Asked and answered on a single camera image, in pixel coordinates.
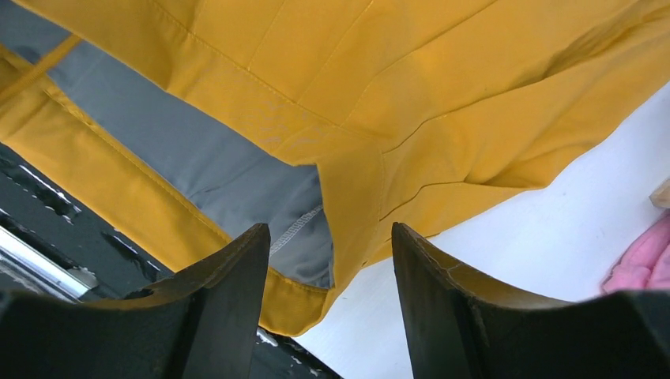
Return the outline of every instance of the yellow garment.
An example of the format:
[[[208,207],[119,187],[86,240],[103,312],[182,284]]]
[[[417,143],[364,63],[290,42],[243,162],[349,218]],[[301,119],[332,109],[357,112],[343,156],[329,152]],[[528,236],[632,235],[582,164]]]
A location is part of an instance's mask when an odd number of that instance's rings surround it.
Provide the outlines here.
[[[317,164],[334,288],[270,270],[261,325],[286,335],[390,255],[392,222],[435,235],[546,186],[670,80],[670,0],[15,1],[278,159]],[[228,241],[47,78],[0,104],[0,128],[172,270]]]

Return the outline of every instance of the gray fabric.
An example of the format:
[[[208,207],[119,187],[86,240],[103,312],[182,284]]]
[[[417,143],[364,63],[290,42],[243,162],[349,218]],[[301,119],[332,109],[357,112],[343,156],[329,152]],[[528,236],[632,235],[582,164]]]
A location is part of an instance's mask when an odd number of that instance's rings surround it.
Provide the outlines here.
[[[30,62],[68,34],[0,0],[0,43]],[[254,223],[267,223],[275,242],[322,203],[316,167],[282,163],[88,43],[77,46],[49,76],[232,237]],[[321,211],[271,257],[270,265],[301,283],[330,287],[332,255]]]

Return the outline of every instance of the gray lining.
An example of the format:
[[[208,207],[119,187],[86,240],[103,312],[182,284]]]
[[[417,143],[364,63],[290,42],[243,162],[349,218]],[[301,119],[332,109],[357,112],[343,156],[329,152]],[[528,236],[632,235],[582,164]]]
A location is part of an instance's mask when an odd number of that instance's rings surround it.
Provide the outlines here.
[[[68,34],[0,0],[0,43],[28,61],[38,61]],[[272,267],[301,283],[331,286],[332,239],[316,167],[282,163],[89,43],[48,74],[230,236],[267,223],[276,247]]]

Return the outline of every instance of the pink cloth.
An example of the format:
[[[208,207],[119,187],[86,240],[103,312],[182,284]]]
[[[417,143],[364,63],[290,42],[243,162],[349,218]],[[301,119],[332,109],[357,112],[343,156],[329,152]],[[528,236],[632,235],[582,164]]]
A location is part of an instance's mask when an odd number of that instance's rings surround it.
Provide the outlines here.
[[[603,283],[606,294],[643,288],[670,288],[670,213],[630,245]]]

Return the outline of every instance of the white surface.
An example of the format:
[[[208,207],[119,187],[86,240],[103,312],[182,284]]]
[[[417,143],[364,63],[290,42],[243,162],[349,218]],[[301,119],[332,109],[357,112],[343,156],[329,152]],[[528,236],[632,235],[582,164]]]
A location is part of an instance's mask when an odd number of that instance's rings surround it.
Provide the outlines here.
[[[547,189],[522,193],[432,242],[517,287],[593,297],[661,214],[648,196],[670,176],[668,147],[670,84]],[[297,340],[347,379],[412,377],[391,260],[361,271],[326,319]]]

